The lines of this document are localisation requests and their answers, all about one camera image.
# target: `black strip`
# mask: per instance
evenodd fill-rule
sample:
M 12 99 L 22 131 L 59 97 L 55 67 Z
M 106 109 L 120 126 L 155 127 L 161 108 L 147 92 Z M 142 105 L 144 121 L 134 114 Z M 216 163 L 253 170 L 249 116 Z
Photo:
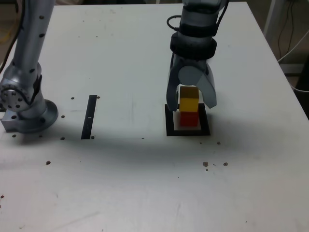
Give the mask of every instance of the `black strip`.
M 97 96 L 89 95 L 81 139 L 90 139 L 93 117 L 95 116 L 96 103 L 97 103 Z
M 200 130 L 175 130 L 173 111 L 169 111 L 168 105 L 165 104 L 166 136 L 209 136 L 211 132 L 209 130 L 205 105 L 203 103 L 198 104 L 198 116 L 201 125 Z
M 217 34 L 218 25 L 211 25 L 207 27 L 197 27 L 185 23 L 180 24 L 179 32 L 186 36 L 204 38 L 208 36 L 215 36 Z

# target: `gray robot arm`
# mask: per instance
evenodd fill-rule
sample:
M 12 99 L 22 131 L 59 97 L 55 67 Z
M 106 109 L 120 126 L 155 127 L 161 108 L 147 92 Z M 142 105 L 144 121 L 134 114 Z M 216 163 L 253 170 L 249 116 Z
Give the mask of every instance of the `gray robot arm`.
M 170 111 L 178 108 L 179 84 L 199 88 L 204 103 L 216 106 L 214 80 L 207 59 L 214 56 L 219 24 L 229 0 L 184 0 L 182 15 L 172 16 L 168 25 L 176 31 L 172 35 L 170 48 L 173 51 L 167 89 L 167 105 Z M 219 11 L 224 8 L 218 22 Z M 170 26 L 169 20 L 181 17 L 179 28 Z
M 0 82 L 0 102 L 7 109 L 6 131 L 30 133 L 52 125 L 57 107 L 41 92 L 42 69 L 38 63 L 55 0 L 24 0 L 14 58 Z

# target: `white table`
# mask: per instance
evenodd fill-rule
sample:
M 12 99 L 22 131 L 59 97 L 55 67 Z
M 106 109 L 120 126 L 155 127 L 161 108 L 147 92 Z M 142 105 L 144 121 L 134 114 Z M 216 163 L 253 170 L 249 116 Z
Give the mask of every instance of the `white table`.
M 246 3 L 216 36 L 212 135 L 166 137 L 181 10 L 55 7 L 40 63 L 59 118 L 42 138 L 0 127 L 1 232 L 308 231 L 308 120 Z M 95 139 L 80 140 L 92 94 Z

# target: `black tape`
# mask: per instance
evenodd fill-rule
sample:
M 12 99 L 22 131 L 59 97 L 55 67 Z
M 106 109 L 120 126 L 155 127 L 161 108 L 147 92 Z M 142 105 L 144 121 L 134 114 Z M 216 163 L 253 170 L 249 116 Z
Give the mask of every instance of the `black tape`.
M 90 139 L 91 137 L 92 123 L 93 118 L 95 116 L 96 103 L 97 103 L 97 96 L 90 95 L 88 99 L 87 111 L 85 115 L 81 139 Z

